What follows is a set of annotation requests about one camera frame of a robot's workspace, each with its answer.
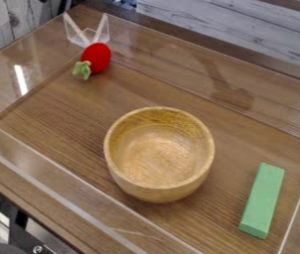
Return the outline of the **red plush strawberry toy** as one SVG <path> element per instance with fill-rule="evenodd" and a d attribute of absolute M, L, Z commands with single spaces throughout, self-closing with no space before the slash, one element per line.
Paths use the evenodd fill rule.
<path fill-rule="evenodd" d="M 94 43 L 84 51 L 81 60 L 76 63 L 74 75 L 89 80 L 93 74 L 106 71 L 112 61 L 112 50 L 108 44 Z"/>

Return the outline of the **wooden bowl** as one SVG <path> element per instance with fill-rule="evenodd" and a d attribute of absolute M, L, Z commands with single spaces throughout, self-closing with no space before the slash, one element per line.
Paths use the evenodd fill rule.
<path fill-rule="evenodd" d="M 204 184 L 216 141 L 194 114 L 152 106 L 128 112 L 113 123 L 104 155 L 121 189 L 144 201 L 167 203 L 185 198 Z"/>

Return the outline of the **green rectangular block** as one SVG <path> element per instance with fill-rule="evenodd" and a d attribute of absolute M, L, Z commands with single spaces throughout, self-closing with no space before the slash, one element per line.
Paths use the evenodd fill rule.
<path fill-rule="evenodd" d="M 279 201 L 286 171 L 262 163 L 252 185 L 239 229 L 266 239 Z"/>

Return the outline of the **clear acrylic corner bracket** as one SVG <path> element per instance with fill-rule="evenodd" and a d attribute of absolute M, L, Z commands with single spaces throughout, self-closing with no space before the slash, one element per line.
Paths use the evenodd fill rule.
<path fill-rule="evenodd" d="M 84 30 L 77 25 L 74 19 L 69 13 L 65 13 L 65 25 L 69 41 L 82 48 L 88 48 L 96 43 L 108 44 L 110 41 L 109 32 L 109 19 L 108 15 L 104 14 L 100 20 L 98 28 L 94 30 L 92 28 L 85 28 Z"/>

